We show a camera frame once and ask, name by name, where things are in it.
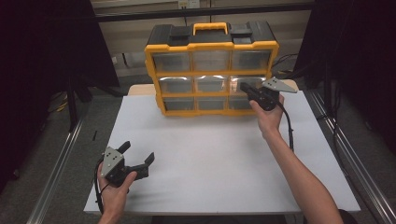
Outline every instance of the wrist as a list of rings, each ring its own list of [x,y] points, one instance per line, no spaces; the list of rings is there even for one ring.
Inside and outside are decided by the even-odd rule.
[[[277,138],[282,138],[282,135],[280,134],[279,130],[272,130],[272,131],[267,131],[262,133],[262,137],[265,139],[265,141],[272,141]]]
[[[100,224],[115,224],[115,223],[118,223],[119,219],[120,219],[119,216],[103,213],[102,217],[99,220],[99,223]]]

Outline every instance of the carrying handle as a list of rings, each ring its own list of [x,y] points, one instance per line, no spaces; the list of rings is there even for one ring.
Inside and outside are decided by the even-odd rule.
[[[198,30],[224,30],[224,34],[228,34],[226,22],[195,23],[192,34],[195,35]]]

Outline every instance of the plastic drawer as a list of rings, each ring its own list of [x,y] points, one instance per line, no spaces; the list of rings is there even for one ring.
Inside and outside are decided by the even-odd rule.
[[[170,110],[193,110],[193,97],[165,97],[163,98],[165,109]]]
[[[192,92],[191,77],[161,77],[158,81],[162,93]]]
[[[197,97],[198,109],[200,110],[223,110],[226,97]]]
[[[178,53],[153,53],[155,69],[157,72],[185,72],[190,71],[190,54]]]
[[[227,70],[230,63],[228,50],[198,50],[192,53],[192,70],[220,71]]]
[[[195,77],[195,89],[198,92],[202,91],[225,91],[227,84],[226,76],[201,76]]]
[[[242,82],[246,82],[252,87],[260,88],[265,81],[262,76],[235,76],[230,77],[230,94],[244,93],[241,91],[240,86]]]
[[[228,98],[228,108],[235,110],[251,109],[247,96],[230,96]]]
[[[234,50],[231,69],[267,69],[271,50]]]

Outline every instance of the black cable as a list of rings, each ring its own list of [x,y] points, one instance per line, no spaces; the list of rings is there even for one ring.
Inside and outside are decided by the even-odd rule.
[[[267,94],[265,92],[261,92],[261,94],[265,97],[270,99],[272,102],[275,102],[280,109],[282,109],[283,113],[286,116],[286,120],[288,121],[288,126],[289,126],[289,148],[291,149],[292,152],[294,152],[294,141],[293,141],[293,129],[291,128],[291,122],[290,122],[290,117],[288,112],[286,111],[285,107],[274,97],[272,97],[270,94]]]
[[[102,214],[104,212],[104,210],[103,210],[103,202],[102,202],[102,193],[99,192],[97,175],[98,175],[99,165],[103,161],[104,157],[105,156],[102,156],[101,159],[99,159],[99,161],[96,163],[95,171],[94,171],[94,174],[93,174],[93,184],[95,185],[96,202],[98,203],[99,210],[100,210],[100,212]]]
[[[293,70],[290,74],[287,74],[285,77],[282,77],[282,79],[295,79],[299,77],[307,77],[305,79],[305,85],[310,88],[312,84],[308,83],[308,80],[312,82],[312,72],[310,72],[310,69],[314,69],[315,66],[319,65],[323,59],[320,57],[320,53],[323,51],[323,47],[320,46],[313,54],[311,62],[307,63],[303,67],[300,67],[297,70]]]
[[[128,63],[126,62],[125,54],[122,53],[122,59],[124,61],[125,66],[129,67]]]
[[[106,185],[100,190],[100,194],[101,194],[101,195],[102,195],[103,190],[105,190],[109,185],[110,185],[110,183],[106,184]]]
[[[187,18],[186,17],[184,17],[184,25],[187,26]]]
[[[212,0],[209,1],[209,7],[212,7]],[[212,15],[209,16],[209,22],[212,23]]]
[[[282,57],[280,57],[280,58],[272,65],[272,68],[274,68],[275,66],[277,66],[277,65],[280,64],[280,63],[285,62],[285,61],[286,61],[287,59],[289,59],[291,56],[295,56],[295,55],[298,55],[298,53],[283,55]]]

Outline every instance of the white table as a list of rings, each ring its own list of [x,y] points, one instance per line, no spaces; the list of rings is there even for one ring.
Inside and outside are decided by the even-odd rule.
[[[295,153],[322,181],[338,208],[359,211],[304,94],[283,93]],[[286,118],[280,130],[288,140]],[[153,95],[123,98],[108,145],[131,141],[126,164],[155,152],[149,177],[134,182],[125,211],[135,215],[268,215],[298,213],[286,179],[254,116],[165,117]],[[99,213],[94,189],[84,208]]]

